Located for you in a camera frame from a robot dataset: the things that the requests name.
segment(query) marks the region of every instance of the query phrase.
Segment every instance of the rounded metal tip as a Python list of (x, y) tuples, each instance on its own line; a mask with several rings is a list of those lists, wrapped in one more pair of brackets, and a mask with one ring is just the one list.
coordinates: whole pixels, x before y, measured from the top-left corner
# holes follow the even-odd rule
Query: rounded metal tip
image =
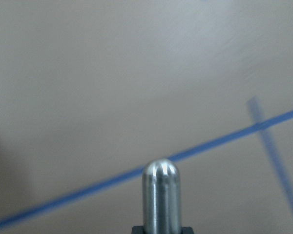
[(144, 231), (146, 234), (180, 234), (180, 177), (168, 159), (149, 163), (143, 171)]

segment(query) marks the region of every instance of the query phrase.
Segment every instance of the short blue line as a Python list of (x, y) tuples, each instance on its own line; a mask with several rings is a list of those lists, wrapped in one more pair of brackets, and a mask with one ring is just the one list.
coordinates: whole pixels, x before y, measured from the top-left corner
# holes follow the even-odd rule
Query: short blue line
[[(263, 121), (261, 123), (254, 124), (250, 127), (244, 128), (242, 130), (230, 133), (225, 136), (221, 136), (219, 138), (216, 138), (214, 140), (205, 142), (203, 144), (200, 144), (198, 146), (195, 146), (191, 149), (188, 149), (186, 151), (183, 151), (181, 153), (172, 155), (168, 157), (172, 161), (181, 161), (186, 158), (189, 158), (191, 156), (195, 156), (199, 153), (202, 153), (204, 151), (213, 149), (217, 146), (229, 143), (231, 141), (240, 139), (242, 137), (246, 137), (252, 133), (255, 133), (263, 128), (268, 128), (274, 125), (277, 125), (281, 122), (287, 121), (289, 119), (293, 118), (293, 111), (287, 112), (285, 114), (273, 117), (271, 119), (268, 119), (266, 121)], [(21, 221), (24, 221), (26, 219), (32, 218), (33, 216), (40, 215), (45, 212), (49, 212), (55, 208), (59, 208), (60, 206), (66, 205), (70, 202), (76, 201), (78, 199), (81, 199), (83, 197), (96, 194), (100, 191), (103, 191), (107, 188), (110, 188), (112, 186), (117, 186), (125, 181), (128, 181), (130, 179), (133, 179), (135, 177), (138, 177), (142, 174), (143, 166), (139, 166), (131, 171), (122, 173), (120, 175), (117, 175), (115, 177), (112, 177), (110, 179), (101, 181), (99, 183), (92, 184), (86, 188), (80, 189), (78, 191), (72, 192), (67, 195), (63, 195), (61, 197), (58, 197), (54, 200), (48, 201), (46, 203), (40, 204), (38, 206), (32, 207), (28, 210), (19, 212), (17, 214), (13, 214), (11, 216), (5, 217), (3, 219), (0, 219), (0, 229), (5, 228), (7, 226), (10, 226), (12, 224), (19, 223)]]
[[(254, 122), (255, 123), (262, 122), (262, 120), (264, 119), (264, 115), (255, 97), (253, 97), (252, 99), (248, 101), (248, 107)], [(281, 116), (272, 118), (268, 124), (261, 124), (259, 135), (266, 149), (268, 157), (274, 167), (274, 170), (278, 176), (280, 184), (283, 188), (283, 191), (285, 193), (285, 196), (288, 200), (289, 206), (293, 213), (293, 185), (291, 183), (291, 180), (287, 173), (285, 165), (282, 161), (282, 157), (277, 148), (277, 145), (273, 139), (273, 136), (270, 133), (270, 131), (267, 129), (270, 124), (276, 123), (282, 119), (285, 119), (286, 117), (290, 119), (292, 116), (293, 116), (293, 112), (291, 114), (286, 113)]]

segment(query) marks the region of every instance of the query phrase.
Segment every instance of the metal probe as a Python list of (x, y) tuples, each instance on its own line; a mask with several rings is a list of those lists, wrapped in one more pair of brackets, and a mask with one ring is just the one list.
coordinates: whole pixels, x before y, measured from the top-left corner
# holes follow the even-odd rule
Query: metal probe
[(181, 227), (180, 176), (168, 159), (150, 162), (143, 170), (143, 226), (134, 226), (132, 234), (193, 234)]

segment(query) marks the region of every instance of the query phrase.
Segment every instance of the metal rod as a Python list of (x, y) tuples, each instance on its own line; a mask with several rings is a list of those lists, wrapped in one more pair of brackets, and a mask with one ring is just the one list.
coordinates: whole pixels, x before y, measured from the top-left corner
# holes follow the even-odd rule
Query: metal rod
[(149, 163), (142, 176), (143, 216), (146, 234), (180, 234), (180, 177), (167, 159)]

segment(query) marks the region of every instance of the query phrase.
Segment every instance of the blue stripe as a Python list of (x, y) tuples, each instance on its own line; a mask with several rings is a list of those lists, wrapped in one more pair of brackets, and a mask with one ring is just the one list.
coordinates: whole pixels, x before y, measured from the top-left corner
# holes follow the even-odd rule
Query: blue stripe
[[(254, 122), (260, 123), (264, 119), (264, 115), (255, 97), (253, 97), (251, 100), (248, 101), (248, 107)], [(290, 177), (285, 168), (284, 162), (282, 161), (282, 157), (277, 148), (277, 145), (273, 139), (273, 136), (270, 133), (270, 131), (267, 129), (270, 124), (277, 122), (278, 120), (285, 119), (286, 116), (291, 117), (293, 115), (292, 114), (289, 115), (288, 113), (286, 113), (286, 114), (283, 114), (282, 116), (283, 117), (279, 116), (279, 117), (273, 118), (273, 121), (270, 121), (269, 124), (267, 125), (261, 124), (259, 135), (263, 142), (263, 145), (265, 147), (269, 160), (271, 161), (271, 164), (274, 167), (274, 170), (278, 176), (280, 184), (288, 200), (290, 209), (292, 210), (292, 213), (293, 213), (293, 185), (291, 183)]]
[[(175, 161), (175, 162), (181, 161), (186, 158), (195, 156), (199, 153), (202, 153), (204, 151), (211, 150), (217, 146), (229, 143), (231, 141), (240, 139), (242, 137), (246, 137), (246, 136), (248, 136), (252, 133), (255, 133), (261, 129), (272, 127), (276, 124), (290, 120), (292, 118), (293, 118), (293, 111), (290, 111), (285, 114), (282, 114), (282, 115), (273, 117), (271, 119), (268, 119), (266, 121), (263, 121), (261, 123), (254, 124), (250, 127), (244, 128), (242, 130), (232, 132), (228, 135), (221, 136), (221, 137), (216, 138), (214, 140), (205, 142), (205, 143), (200, 144), (198, 146), (195, 146), (189, 150), (172, 155), (168, 158), (172, 161)], [(79, 200), (79, 199), (84, 198), (89, 195), (96, 194), (96, 193), (103, 191), (105, 189), (108, 189), (110, 187), (117, 186), (121, 183), (124, 183), (124, 182), (130, 180), (130, 179), (133, 179), (135, 177), (140, 176), (142, 174), (142, 169), (143, 169), (143, 166), (139, 166), (131, 171), (122, 173), (122, 174), (117, 175), (115, 177), (112, 177), (110, 179), (101, 181), (99, 183), (92, 184), (86, 188), (80, 189), (78, 191), (72, 192), (67, 195), (63, 195), (61, 197), (58, 197), (54, 200), (40, 204), (38, 206), (32, 207), (28, 210), (19, 212), (17, 214), (13, 214), (13, 215), (5, 217), (3, 219), (0, 219), (0, 229), (5, 228), (7, 226), (10, 226), (12, 224), (17, 224), (21, 221), (25, 221), (26, 219), (32, 218), (33, 216), (40, 215), (45, 212), (49, 212), (53, 209), (59, 208), (59, 207), (66, 205), (70, 202)]]

